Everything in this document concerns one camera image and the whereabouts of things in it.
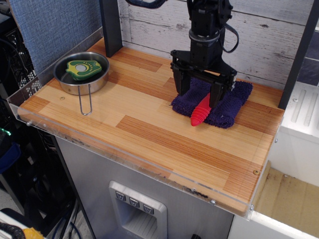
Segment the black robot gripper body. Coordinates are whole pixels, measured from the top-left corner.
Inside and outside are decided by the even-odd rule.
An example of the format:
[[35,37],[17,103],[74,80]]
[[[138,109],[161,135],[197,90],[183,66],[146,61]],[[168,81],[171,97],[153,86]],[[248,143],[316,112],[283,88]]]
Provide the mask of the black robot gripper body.
[[171,69],[180,68],[188,72],[191,78],[197,78],[208,83],[227,85],[231,90],[237,77],[237,71],[226,64],[222,59],[225,51],[224,39],[213,38],[211,40],[191,39],[189,51],[172,50]]

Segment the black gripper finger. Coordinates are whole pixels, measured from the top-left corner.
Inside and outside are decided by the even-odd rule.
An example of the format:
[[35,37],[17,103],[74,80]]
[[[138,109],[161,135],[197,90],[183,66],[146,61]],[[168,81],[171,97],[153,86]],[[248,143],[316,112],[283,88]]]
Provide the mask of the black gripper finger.
[[227,92],[228,87],[222,83],[214,83],[211,85],[210,89],[210,101],[209,106],[214,108],[217,104],[223,99],[225,93]]
[[176,91],[179,95],[184,95],[190,89],[191,77],[187,71],[173,67],[173,78]]

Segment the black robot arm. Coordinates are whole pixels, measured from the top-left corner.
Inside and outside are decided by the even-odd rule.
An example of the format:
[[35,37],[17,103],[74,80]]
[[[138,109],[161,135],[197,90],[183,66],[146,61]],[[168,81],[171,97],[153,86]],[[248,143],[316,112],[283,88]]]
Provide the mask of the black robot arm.
[[226,92],[232,90],[237,71],[222,59],[224,52],[236,50],[224,48],[225,32],[238,32],[227,24],[232,18],[233,6],[227,0],[187,1],[191,29],[190,50],[171,51],[173,78],[176,91],[183,96],[190,89],[190,81],[196,78],[210,84],[209,105],[217,106]]

